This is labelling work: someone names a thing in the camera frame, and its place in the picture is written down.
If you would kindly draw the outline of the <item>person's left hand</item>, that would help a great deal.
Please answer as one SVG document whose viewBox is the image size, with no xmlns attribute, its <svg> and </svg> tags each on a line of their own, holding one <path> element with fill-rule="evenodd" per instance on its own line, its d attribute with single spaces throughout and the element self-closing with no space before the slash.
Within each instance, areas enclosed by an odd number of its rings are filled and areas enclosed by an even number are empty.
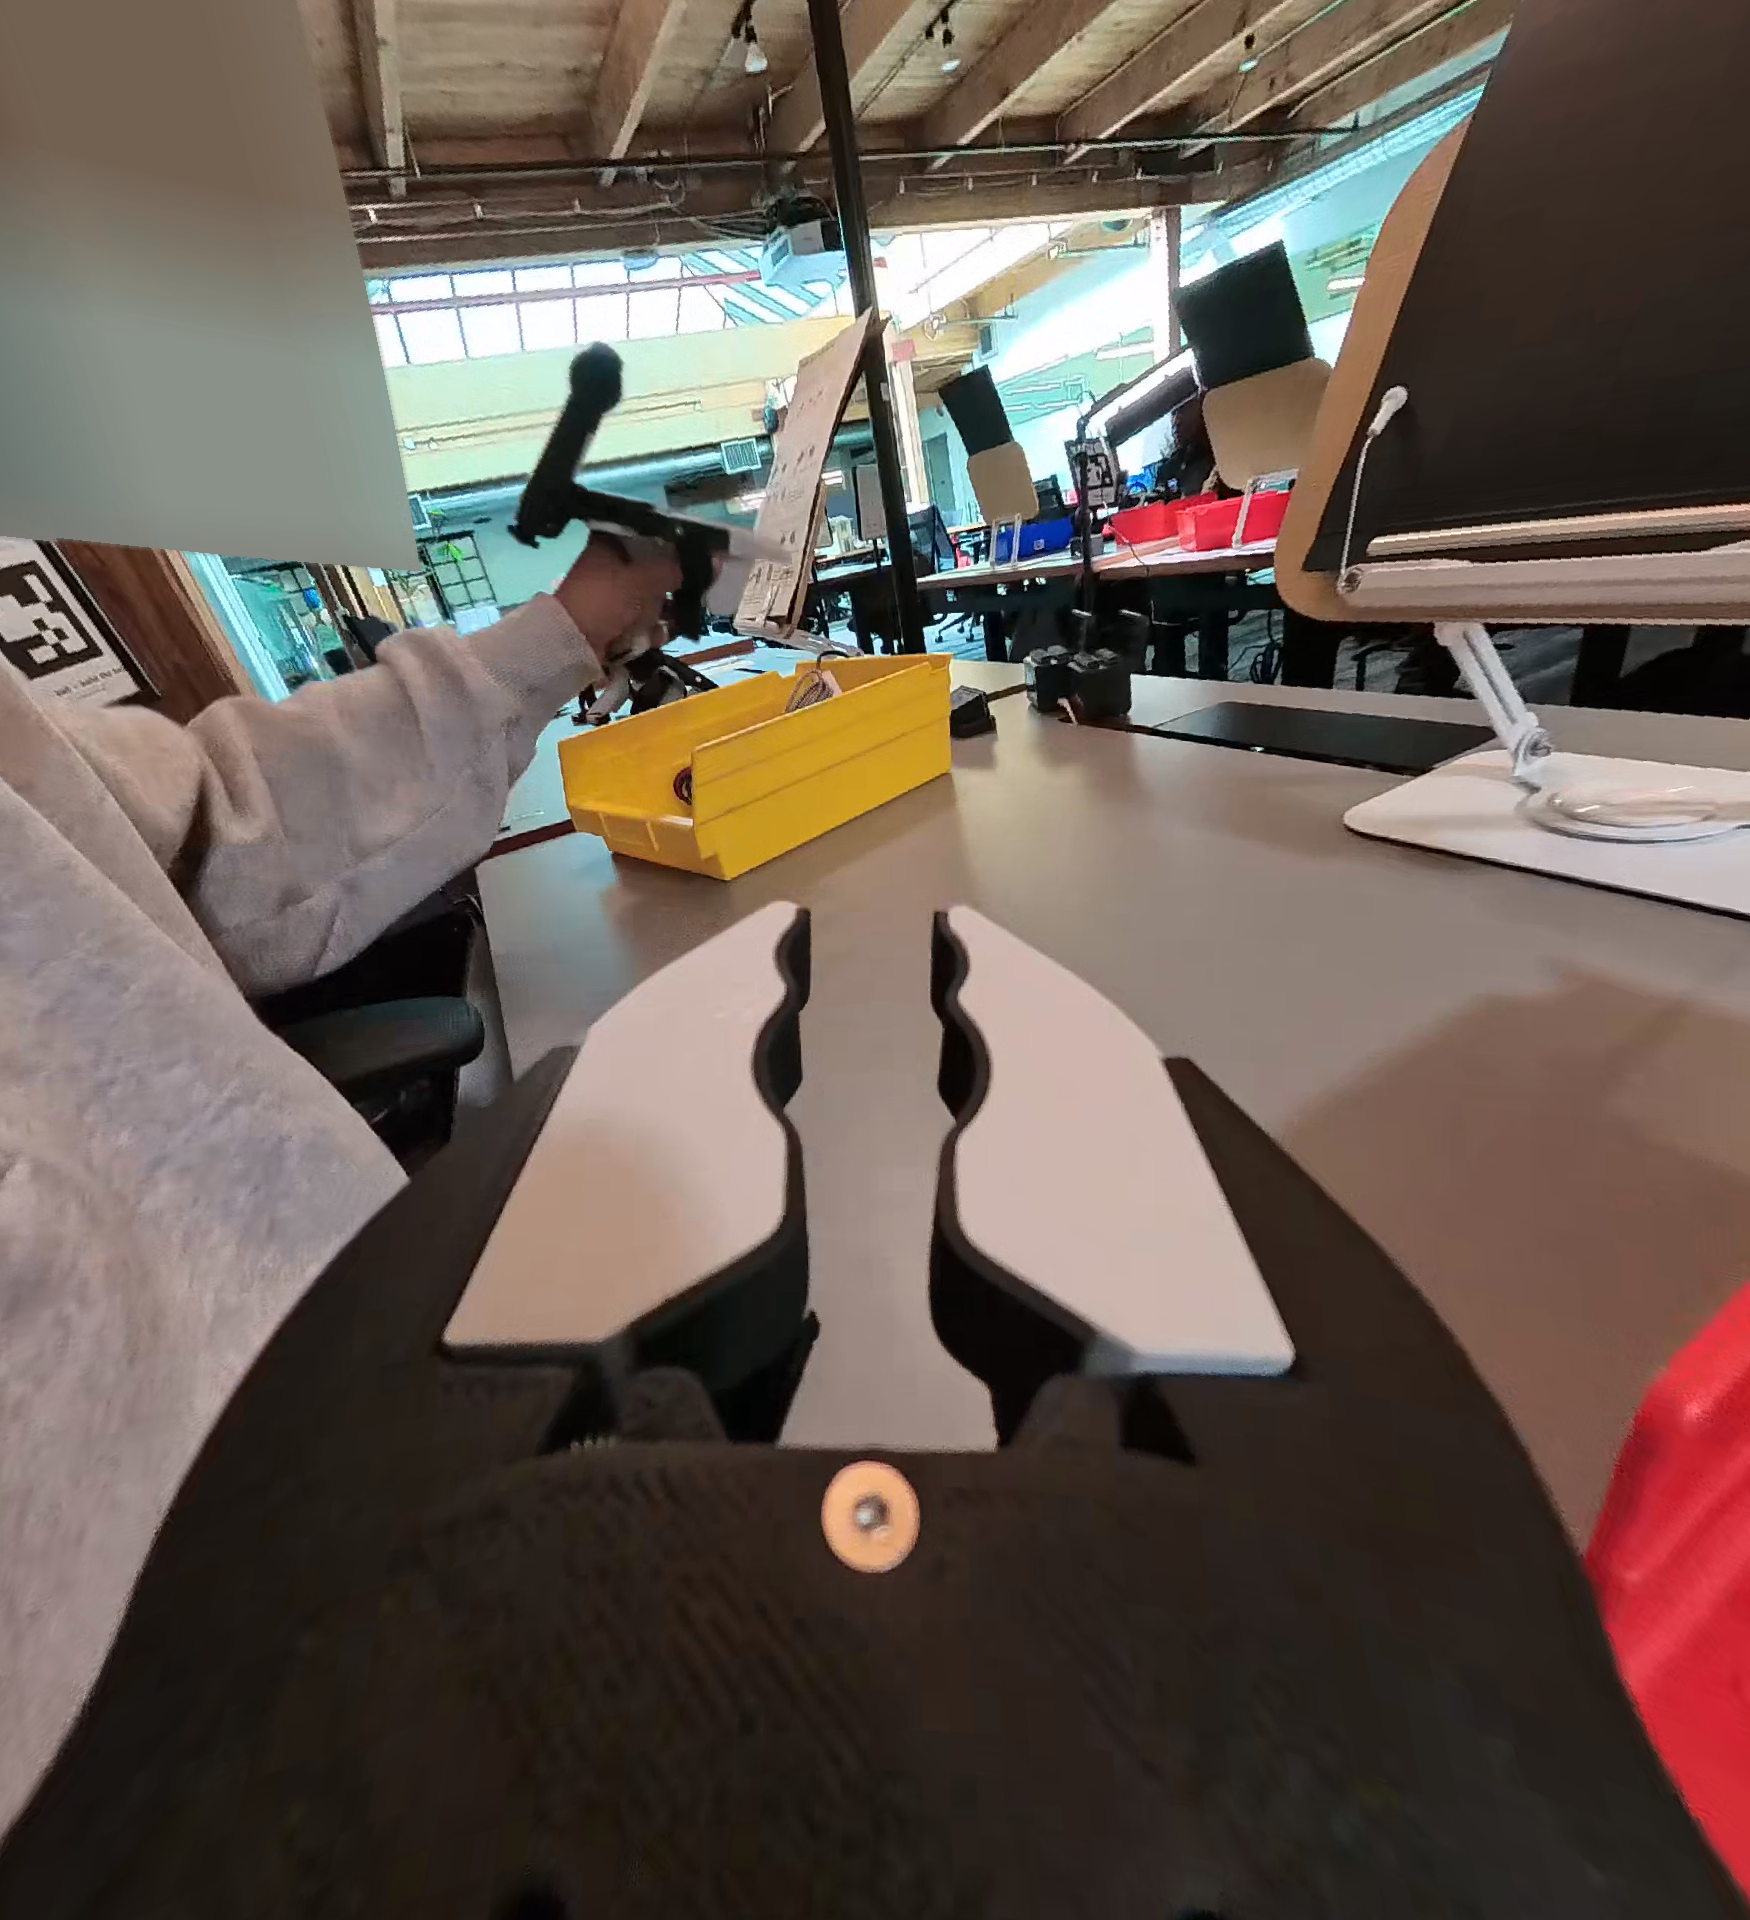
<svg viewBox="0 0 1750 1920">
<path fill-rule="evenodd" d="M 666 626 L 678 585 L 680 559 L 670 541 L 588 532 L 553 595 L 598 669 L 606 669 Z"/>
</svg>

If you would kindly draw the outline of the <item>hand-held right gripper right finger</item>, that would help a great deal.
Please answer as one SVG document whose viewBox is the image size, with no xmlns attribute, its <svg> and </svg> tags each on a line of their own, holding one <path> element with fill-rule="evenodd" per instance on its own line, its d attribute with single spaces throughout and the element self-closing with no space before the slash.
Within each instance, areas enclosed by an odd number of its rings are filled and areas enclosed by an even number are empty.
<svg viewBox="0 0 1750 1920">
<path fill-rule="evenodd" d="M 936 1338 L 1009 1444 L 1053 1380 L 1282 1380 L 1294 1339 L 1148 1033 L 968 905 L 936 913 Z"/>
</svg>

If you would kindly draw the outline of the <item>grey desk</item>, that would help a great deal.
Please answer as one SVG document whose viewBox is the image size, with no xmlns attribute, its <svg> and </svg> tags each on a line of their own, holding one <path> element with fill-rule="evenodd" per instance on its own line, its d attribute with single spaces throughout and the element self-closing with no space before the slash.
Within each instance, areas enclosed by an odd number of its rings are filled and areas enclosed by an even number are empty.
<svg viewBox="0 0 1750 1920">
<path fill-rule="evenodd" d="M 928 1309 L 931 918 L 968 904 L 1204 1070 L 1421 1289 L 1579 1543 L 1635 1408 L 1750 1279 L 1750 923 L 1379 846 L 1386 778 L 1075 730 L 1020 692 L 954 772 L 738 882 L 584 836 L 480 894 L 514 1070 L 768 900 L 813 913 L 794 1103 L 820 1343 L 786 1429 L 983 1448 Z"/>
</svg>

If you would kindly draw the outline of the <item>black pole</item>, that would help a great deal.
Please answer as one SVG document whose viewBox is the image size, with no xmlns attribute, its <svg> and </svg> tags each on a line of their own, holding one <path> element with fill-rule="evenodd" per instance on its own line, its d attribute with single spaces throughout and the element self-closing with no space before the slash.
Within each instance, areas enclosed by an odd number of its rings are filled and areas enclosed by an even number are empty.
<svg viewBox="0 0 1750 1920">
<path fill-rule="evenodd" d="M 828 144 L 849 287 L 855 296 L 856 314 L 863 321 L 863 393 L 885 517 L 894 645 L 901 654 L 922 656 L 928 648 L 913 551 L 908 543 L 908 504 L 887 378 L 885 319 L 877 301 L 863 155 L 843 41 L 841 8 L 835 2 L 810 2 L 809 16 L 823 131 Z"/>
</svg>

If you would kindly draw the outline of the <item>yellow plastic bin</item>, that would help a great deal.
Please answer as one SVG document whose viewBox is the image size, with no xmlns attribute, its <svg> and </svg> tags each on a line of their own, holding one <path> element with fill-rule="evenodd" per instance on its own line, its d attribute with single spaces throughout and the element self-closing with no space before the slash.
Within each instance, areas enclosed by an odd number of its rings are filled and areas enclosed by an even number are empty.
<svg viewBox="0 0 1750 1920">
<path fill-rule="evenodd" d="M 729 882 L 952 771 L 944 656 L 823 660 L 576 733 L 559 747 L 576 831 Z"/>
</svg>

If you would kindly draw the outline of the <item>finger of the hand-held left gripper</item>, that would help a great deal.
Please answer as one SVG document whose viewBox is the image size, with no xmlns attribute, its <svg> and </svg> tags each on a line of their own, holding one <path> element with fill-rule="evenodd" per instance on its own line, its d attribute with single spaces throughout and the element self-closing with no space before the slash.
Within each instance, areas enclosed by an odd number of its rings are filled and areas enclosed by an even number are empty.
<svg viewBox="0 0 1750 1920">
<path fill-rule="evenodd" d="M 678 569 L 713 569 L 729 551 L 729 528 L 658 507 L 598 507 L 597 532 L 666 547 Z"/>
</svg>

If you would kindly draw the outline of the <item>red storage bin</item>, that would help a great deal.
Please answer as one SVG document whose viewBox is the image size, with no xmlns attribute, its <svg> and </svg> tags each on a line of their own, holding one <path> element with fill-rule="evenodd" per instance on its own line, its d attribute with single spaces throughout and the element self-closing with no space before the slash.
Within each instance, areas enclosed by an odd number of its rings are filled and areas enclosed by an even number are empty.
<svg viewBox="0 0 1750 1920">
<path fill-rule="evenodd" d="M 1139 502 L 1117 511 L 1106 536 L 1122 547 L 1176 541 L 1178 547 L 1220 552 L 1278 538 L 1290 490 L 1261 490 L 1222 496 L 1199 492 L 1181 499 Z"/>
</svg>

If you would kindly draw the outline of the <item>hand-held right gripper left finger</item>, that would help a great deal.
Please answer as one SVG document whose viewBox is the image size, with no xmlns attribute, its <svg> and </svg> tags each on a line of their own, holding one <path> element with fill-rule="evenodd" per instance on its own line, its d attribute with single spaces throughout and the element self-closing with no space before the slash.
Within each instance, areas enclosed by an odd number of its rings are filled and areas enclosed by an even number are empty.
<svg viewBox="0 0 1750 1920">
<path fill-rule="evenodd" d="M 742 1444 L 783 1437 L 819 1331 L 789 1110 L 806 908 L 770 902 L 653 972 L 572 1050 L 442 1334 L 455 1359 L 691 1375 Z"/>
</svg>

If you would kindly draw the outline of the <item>plywood sign board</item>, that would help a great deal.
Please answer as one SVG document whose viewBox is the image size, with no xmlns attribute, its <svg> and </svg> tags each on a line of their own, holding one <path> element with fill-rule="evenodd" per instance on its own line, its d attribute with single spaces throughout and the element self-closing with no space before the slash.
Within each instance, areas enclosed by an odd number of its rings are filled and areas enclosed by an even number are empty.
<svg viewBox="0 0 1750 1920">
<path fill-rule="evenodd" d="M 879 331 L 876 311 L 866 311 L 799 365 L 792 397 L 773 437 L 773 467 L 754 524 L 760 552 L 734 614 L 738 634 L 785 637 L 800 624 L 825 511 L 825 469 L 852 389 L 863 380 L 869 338 Z"/>
</svg>

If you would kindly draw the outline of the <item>person's grey sweatshirt torso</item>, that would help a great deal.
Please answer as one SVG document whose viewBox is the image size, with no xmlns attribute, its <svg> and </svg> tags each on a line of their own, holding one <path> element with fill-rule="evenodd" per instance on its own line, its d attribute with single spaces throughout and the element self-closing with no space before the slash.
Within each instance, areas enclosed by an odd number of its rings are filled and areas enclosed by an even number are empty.
<svg viewBox="0 0 1750 1920">
<path fill-rule="evenodd" d="M 236 1383 L 403 1181 L 0 661 L 0 1839 Z"/>
</svg>

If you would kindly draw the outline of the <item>white fiducial marker card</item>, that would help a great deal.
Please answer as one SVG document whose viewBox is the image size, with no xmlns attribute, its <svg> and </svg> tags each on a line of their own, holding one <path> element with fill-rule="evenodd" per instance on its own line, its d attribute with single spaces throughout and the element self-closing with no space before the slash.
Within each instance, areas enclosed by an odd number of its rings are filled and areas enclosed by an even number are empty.
<svg viewBox="0 0 1750 1920">
<path fill-rule="evenodd" d="M 158 687 L 44 541 L 0 538 L 0 657 L 43 709 L 149 709 Z"/>
</svg>

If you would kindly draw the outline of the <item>red plastic bin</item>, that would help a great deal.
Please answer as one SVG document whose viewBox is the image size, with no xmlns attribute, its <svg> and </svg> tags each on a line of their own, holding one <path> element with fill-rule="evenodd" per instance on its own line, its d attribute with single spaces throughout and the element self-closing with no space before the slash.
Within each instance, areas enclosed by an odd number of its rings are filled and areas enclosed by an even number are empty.
<svg viewBox="0 0 1750 1920">
<path fill-rule="evenodd" d="M 1655 1753 L 1750 1900 L 1750 1282 L 1645 1393 L 1584 1569 Z"/>
</svg>

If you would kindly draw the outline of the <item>ceiling projector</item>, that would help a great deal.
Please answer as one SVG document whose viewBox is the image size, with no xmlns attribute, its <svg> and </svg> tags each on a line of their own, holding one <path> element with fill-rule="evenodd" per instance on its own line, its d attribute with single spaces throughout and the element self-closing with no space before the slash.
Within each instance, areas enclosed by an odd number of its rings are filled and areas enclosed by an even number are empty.
<svg viewBox="0 0 1750 1920">
<path fill-rule="evenodd" d="M 768 203 L 759 274 L 764 287 L 781 293 L 845 285 L 849 261 L 835 208 L 794 194 Z"/>
</svg>

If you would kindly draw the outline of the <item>black handheld device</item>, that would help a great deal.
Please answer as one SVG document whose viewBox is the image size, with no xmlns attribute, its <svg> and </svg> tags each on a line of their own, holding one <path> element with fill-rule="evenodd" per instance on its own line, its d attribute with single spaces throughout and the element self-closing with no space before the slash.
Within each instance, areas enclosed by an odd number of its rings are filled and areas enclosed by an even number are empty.
<svg viewBox="0 0 1750 1920">
<path fill-rule="evenodd" d="M 622 710 L 646 715 L 716 689 L 717 683 L 693 661 L 648 648 L 613 661 L 606 681 L 578 698 L 576 718 L 584 727 L 603 727 Z"/>
</svg>

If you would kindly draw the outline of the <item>black battery charger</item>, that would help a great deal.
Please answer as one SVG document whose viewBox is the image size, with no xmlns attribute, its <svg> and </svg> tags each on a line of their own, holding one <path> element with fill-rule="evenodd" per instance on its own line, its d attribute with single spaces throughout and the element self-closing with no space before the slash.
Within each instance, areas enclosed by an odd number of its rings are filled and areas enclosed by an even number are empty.
<svg viewBox="0 0 1750 1920">
<path fill-rule="evenodd" d="M 1034 648 L 1022 663 L 1028 701 L 1069 725 L 1125 727 L 1131 680 L 1146 668 L 1148 648 L 1144 612 L 1069 612 L 1060 619 L 1060 637 Z"/>
</svg>

